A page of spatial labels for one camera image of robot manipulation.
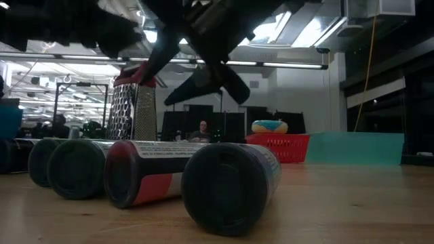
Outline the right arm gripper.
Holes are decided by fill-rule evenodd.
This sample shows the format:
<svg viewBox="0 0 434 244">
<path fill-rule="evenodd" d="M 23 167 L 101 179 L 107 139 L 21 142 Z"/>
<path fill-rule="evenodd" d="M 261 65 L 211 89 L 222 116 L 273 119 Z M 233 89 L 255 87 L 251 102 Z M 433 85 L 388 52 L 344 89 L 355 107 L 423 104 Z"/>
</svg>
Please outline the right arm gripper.
<svg viewBox="0 0 434 244">
<path fill-rule="evenodd" d="M 200 96 L 219 93 L 223 87 L 238 104 L 250 97 L 250 89 L 229 66 L 229 54 L 258 26 L 258 0 L 162 0 L 164 28 L 158 32 L 151 55 L 144 67 L 144 84 L 180 51 L 186 39 L 208 65 L 198 67 L 164 101 L 173 105 Z"/>
</svg>

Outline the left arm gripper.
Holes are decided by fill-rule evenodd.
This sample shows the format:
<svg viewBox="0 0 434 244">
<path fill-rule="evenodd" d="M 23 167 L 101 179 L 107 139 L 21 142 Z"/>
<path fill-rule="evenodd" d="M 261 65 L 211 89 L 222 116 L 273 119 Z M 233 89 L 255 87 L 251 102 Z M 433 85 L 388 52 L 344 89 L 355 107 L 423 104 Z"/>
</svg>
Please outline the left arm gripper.
<svg viewBox="0 0 434 244">
<path fill-rule="evenodd" d="M 99 0 L 45 0 L 47 35 L 61 43 L 95 44 L 109 58 L 142 40 L 138 23 L 112 16 Z"/>
</svg>

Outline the blue frosted toy donut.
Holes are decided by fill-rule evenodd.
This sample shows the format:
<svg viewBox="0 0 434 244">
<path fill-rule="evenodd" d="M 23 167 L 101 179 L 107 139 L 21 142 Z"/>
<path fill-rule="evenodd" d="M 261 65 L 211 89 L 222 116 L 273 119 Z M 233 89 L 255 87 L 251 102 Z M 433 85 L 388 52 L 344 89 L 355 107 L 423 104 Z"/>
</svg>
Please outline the blue frosted toy donut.
<svg viewBox="0 0 434 244">
<path fill-rule="evenodd" d="M 288 124 L 280 120 L 258 120 L 252 123 L 251 129 L 255 134 L 286 134 Z"/>
</svg>

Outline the red food colouring bottle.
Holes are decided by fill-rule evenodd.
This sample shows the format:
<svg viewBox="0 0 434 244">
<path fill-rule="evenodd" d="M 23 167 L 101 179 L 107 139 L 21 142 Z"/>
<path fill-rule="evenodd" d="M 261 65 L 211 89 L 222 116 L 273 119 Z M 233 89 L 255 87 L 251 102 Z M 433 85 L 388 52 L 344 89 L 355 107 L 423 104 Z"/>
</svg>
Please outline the red food colouring bottle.
<svg viewBox="0 0 434 244">
<path fill-rule="evenodd" d="M 206 143 L 120 140 L 108 150 L 104 188 L 109 201 L 127 209 L 180 195 L 188 160 Z"/>
</svg>

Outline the purple food colouring bottle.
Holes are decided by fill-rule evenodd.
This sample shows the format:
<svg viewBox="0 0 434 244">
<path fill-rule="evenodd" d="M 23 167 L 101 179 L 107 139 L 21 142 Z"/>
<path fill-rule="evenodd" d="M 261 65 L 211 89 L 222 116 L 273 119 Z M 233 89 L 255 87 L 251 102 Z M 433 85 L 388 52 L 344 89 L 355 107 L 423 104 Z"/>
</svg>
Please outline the purple food colouring bottle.
<svg viewBox="0 0 434 244">
<path fill-rule="evenodd" d="M 247 234 L 259 221 L 281 179 L 281 163 L 267 147 L 215 143 L 198 150 L 182 174 L 190 217 L 221 236 Z"/>
</svg>

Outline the green food colouring bottle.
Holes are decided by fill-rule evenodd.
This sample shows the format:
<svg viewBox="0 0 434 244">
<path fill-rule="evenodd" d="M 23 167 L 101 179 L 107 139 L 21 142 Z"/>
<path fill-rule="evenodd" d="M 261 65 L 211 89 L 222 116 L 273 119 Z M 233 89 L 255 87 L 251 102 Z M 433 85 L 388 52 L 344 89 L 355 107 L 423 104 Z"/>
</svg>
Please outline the green food colouring bottle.
<svg viewBox="0 0 434 244">
<path fill-rule="evenodd" d="M 63 142 L 47 163 L 47 178 L 54 192 L 68 200 L 104 194 L 104 166 L 112 140 L 74 139 Z"/>
<path fill-rule="evenodd" d="M 50 187 L 47 164 L 52 153 L 65 141 L 66 139 L 60 138 L 44 138 L 33 146 L 28 157 L 28 174 L 36 185 Z"/>
</svg>

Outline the wide black partition panel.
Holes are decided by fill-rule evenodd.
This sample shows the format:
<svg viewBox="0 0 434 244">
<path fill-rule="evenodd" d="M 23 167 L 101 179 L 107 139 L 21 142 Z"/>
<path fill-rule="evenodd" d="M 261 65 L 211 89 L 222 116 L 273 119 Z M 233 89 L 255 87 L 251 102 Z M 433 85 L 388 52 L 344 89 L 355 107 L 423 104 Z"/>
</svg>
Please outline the wide black partition panel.
<svg viewBox="0 0 434 244">
<path fill-rule="evenodd" d="M 182 111 L 164 112 L 161 129 L 163 141 L 173 141 L 176 136 L 187 140 L 194 131 L 199 131 L 200 123 L 207 123 L 207 133 L 213 134 L 216 130 L 222 130 L 224 120 L 223 113 L 214 112 L 210 105 L 185 105 Z"/>
</svg>

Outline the person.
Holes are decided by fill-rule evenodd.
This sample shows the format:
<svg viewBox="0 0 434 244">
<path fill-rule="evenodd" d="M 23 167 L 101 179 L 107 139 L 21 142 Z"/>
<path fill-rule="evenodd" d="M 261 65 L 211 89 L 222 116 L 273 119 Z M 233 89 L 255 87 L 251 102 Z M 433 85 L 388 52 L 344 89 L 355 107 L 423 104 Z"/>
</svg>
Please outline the person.
<svg viewBox="0 0 434 244">
<path fill-rule="evenodd" d="M 55 138 L 68 138 L 70 128 L 66 126 L 66 118 L 63 114 L 56 115 L 52 124 L 52 136 Z"/>
<path fill-rule="evenodd" d="M 208 124 L 206 121 L 201 121 L 199 129 L 194 131 L 188 138 L 189 142 L 208 143 L 211 140 L 211 135 L 208 132 Z"/>
</svg>

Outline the overhead LED light bar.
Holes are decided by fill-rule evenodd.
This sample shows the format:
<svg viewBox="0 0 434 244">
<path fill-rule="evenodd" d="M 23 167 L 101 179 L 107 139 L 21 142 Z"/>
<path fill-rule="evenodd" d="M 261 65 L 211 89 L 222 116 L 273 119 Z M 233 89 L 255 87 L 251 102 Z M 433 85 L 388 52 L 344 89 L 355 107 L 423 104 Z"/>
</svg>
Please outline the overhead LED light bar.
<svg viewBox="0 0 434 244">
<path fill-rule="evenodd" d="M 95 64 L 108 64 L 108 63 L 126 63 L 126 62 L 143 62 L 148 61 L 148 58 L 136 57 L 119 57 L 109 58 L 106 56 L 85 56 L 85 55 L 68 55 L 68 54 L 42 54 L 42 53 L 22 53 L 22 52 L 0 52 L 0 58 L 4 60 L 59 60 L 61 62 L 78 63 L 89 61 Z M 305 64 L 305 63 L 291 63 L 291 62 L 253 62 L 253 61 L 238 61 L 229 60 L 226 62 L 230 66 L 257 66 L 269 68 L 298 68 L 310 70 L 325 70 L 328 68 L 326 64 Z"/>
</svg>

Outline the red plastic basket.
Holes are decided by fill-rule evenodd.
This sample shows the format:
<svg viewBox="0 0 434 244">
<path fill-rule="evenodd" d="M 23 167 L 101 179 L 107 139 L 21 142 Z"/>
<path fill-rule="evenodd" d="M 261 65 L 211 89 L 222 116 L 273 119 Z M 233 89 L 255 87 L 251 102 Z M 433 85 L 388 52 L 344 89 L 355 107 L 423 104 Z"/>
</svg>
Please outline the red plastic basket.
<svg viewBox="0 0 434 244">
<path fill-rule="evenodd" d="M 306 134 L 252 134 L 245 137 L 248 144 L 269 148 L 281 163 L 303 163 L 309 146 Z"/>
</svg>

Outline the blue plastic bin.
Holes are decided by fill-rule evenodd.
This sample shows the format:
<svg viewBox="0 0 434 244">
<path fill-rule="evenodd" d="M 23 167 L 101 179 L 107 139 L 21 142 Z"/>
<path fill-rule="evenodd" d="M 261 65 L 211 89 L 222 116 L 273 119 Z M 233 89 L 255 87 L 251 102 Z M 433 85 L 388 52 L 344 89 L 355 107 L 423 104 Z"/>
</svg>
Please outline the blue plastic bin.
<svg viewBox="0 0 434 244">
<path fill-rule="evenodd" d="M 23 110 L 19 105 L 19 98 L 0 99 L 0 140 L 16 137 L 23 116 Z"/>
</svg>

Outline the teal plastic bin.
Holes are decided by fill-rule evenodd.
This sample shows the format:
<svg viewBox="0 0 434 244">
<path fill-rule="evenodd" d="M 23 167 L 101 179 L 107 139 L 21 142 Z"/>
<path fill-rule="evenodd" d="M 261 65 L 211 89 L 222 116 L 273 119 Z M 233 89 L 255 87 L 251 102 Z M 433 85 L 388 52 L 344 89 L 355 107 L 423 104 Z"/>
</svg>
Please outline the teal plastic bin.
<svg viewBox="0 0 434 244">
<path fill-rule="evenodd" d="M 304 162 L 335 165 L 399 165 L 403 134 L 323 132 L 311 134 Z"/>
</svg>

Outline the black background rig frame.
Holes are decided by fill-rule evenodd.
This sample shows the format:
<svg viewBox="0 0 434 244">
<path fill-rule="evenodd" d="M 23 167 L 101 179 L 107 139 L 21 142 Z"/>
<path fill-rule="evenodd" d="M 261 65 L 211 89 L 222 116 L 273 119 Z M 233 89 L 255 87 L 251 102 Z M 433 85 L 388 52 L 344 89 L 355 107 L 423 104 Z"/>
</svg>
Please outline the black background rig frame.
<svg viewBox="0 0 434 244">
<path fill-rule="evenodd" d="M 74 83 L 66 83 L 66 82 L 60 82 L 56 84 L 56 91 L 55 91 L 55 100 L 54 100 L 54 114 L 53 114 L 53 121 L 56 119 L 57 111 L 58 111 L 58 99 L 60 94 L 64 92 L 64 90 L 68 89 L 70 86 L 77 86 L 77 87 L 91 87 L 95 86 L 97 88 L 104 87 L 105 91 L 102 91 L 101 93 L 104 95 L 104 106 L 103 106 L 103 116 L 102 116 L 102 126 L 105 127 L 106 125 L 106 111 L 107 111 L 107 104 L 108 104 L 108 96 L 109 96 L 109 86 L 107 84 L 100 84 L 100 83 L 90 83 L 90 82 L 74 82 Z"/>
</svg>

